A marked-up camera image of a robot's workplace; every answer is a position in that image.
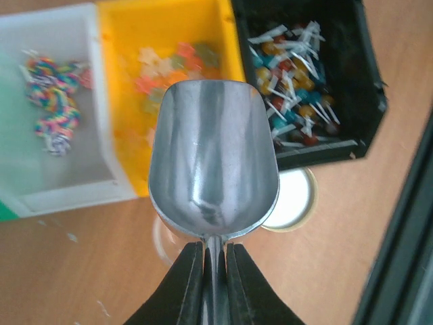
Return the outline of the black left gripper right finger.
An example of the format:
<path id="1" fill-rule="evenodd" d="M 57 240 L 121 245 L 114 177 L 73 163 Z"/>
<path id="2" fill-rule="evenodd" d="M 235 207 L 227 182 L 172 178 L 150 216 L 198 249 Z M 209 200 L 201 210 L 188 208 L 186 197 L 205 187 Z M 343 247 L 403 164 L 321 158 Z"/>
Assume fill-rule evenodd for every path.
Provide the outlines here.
<path id="1" fill-rule="evenodd" d="M 227 245 L 227 287 L 231 324 L 304 323 L 277 296 L 242 244 Z"/>

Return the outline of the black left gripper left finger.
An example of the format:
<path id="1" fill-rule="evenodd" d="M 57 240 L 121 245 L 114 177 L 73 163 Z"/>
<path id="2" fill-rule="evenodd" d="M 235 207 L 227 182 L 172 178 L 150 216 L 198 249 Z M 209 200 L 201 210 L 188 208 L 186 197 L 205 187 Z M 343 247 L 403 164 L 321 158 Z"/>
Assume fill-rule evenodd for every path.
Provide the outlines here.
<path id="1" fill-rule="evenodd" d="M 150 298 L 126 324 L 198 324 L 202 298 L 203 244 L 186 244 Z"/>

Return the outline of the silver metal scoop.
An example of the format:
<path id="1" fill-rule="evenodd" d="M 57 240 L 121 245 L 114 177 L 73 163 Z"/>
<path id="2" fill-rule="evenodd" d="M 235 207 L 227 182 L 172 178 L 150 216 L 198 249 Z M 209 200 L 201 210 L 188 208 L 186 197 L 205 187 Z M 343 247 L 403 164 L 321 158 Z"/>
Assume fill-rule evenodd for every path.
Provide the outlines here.
<path id="1" fill-rule="evenodd" d="M 228 324 L 224 245 L 261 226 L 279 195 L 265 105 L 250 84 L 188 80 L 164 94 L 148 176 L 159 216 L 205 245 L 202 324 Z"/>

